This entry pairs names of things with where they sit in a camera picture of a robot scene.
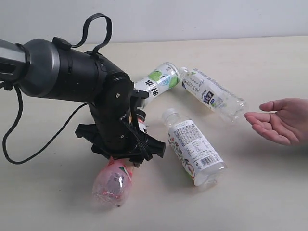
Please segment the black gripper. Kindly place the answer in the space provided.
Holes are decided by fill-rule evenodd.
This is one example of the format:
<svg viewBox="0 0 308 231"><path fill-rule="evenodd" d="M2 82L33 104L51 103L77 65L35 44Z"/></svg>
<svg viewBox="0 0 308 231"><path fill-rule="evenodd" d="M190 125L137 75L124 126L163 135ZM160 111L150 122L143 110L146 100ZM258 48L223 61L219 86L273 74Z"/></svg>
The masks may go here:
<svg viewBox="0 0 308 231"><path fill-rule="evenodd" d="M166 144L141 131L137 109L131 110L134 89L128 75L116 73L106 78L102 91L88 104L94 124L78 125L75 134L89 141L93 152L131 162L164 156Z"/></svg>

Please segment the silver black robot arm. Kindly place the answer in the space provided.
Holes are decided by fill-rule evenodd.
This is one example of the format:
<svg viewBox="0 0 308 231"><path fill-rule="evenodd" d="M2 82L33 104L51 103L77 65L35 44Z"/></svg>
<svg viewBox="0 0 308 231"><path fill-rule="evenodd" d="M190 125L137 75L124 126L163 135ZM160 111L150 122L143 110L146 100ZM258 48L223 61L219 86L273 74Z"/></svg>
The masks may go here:
<svg viewBox="0 0 308 231"><path fill-rule="evenodd" d="M149 94L95 51L80 52L55 37L25 44L0 42L0 80L18 96L80 102L90 109L93 124L78 125L75 134L105 158L133 163L163 157L166 145L139 127L137 111Z"/></svg>

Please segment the person's open hand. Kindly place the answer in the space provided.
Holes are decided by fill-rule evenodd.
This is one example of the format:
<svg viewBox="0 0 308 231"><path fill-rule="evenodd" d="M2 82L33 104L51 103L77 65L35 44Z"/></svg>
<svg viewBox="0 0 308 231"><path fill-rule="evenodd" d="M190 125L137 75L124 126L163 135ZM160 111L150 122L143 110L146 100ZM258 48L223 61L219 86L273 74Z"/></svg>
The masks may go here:
<svg viewBox="0 0 308 231"><path fill-rule="evenodd" d="M247 112L245 119L261 137L285 146L308 143L308 100L284 98L263 103L262 112Z"/></svg>

